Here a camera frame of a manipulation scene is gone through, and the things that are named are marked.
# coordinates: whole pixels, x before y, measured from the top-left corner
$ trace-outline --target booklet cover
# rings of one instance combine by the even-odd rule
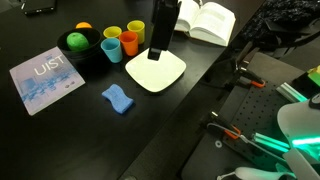
[[[10,69],[10,74],[31,116],[85,83],[58,47]]]

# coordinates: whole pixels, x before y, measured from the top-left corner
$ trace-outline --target blue cup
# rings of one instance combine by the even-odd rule
[[[108,38],[101,42],[101,49],[111,62],[118,63],[122,60],[121,43],[118,38]]]

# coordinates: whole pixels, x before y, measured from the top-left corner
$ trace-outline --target plastic cup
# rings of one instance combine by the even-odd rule
[[[122,30],[118,26],[110,26],[103,31],[103,35],[106,38],[118,38]]]
[[[111,62],[118,63],[122,60],[122,50],[119,39],[107,38],[101,42],[101,48]]]
[[[119,36],[122,47],[128,56],[138,53],[138,35],[132,31],[125,31]]]
[[[127,24],[127,28],[129,31],[136,32],[138,34],[138,43],[144,43],[144,34],[145,34],[145,25],[144,22],[140,20],[130,21]]]

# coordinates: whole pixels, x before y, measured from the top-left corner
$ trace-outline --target white object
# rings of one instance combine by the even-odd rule
[[[309,101],[282,106],[278,112],[278,123],[290,146],[295,139],[320,136],[320,110],[311,109]]]
[[[129,75],[150,92],[159,92],[175,82],[187,65],[169,51],[162,51],[159,60],[148,59],[146,49],[126,64]]]
[[[238,178],[243,180],[278,180],[283,175],[287,175],[295,178],[295,175],[289,172],[269,172],[269,171],[255,169],[255,168],[238,167],[232,173],[218,176],[217,180],[222,180],[223,178],[231,175],[236,175]]]
[[[290,149],[283,157],[288,162],[288,165],[295,173],[298,179],[320,180],[320,176],[313,169],[311,164],[296,148]]]

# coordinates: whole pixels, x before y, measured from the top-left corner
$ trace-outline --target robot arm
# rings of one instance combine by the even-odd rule
[[[181,2],[178,0],[154,0],[148,59],[159,60],[161,51],[168,49],[176,25]]]
[[[291,146],[283,156],[298,179],[320,180],[320,93],[308,101],[287,104],[278,112],[278,124]]]

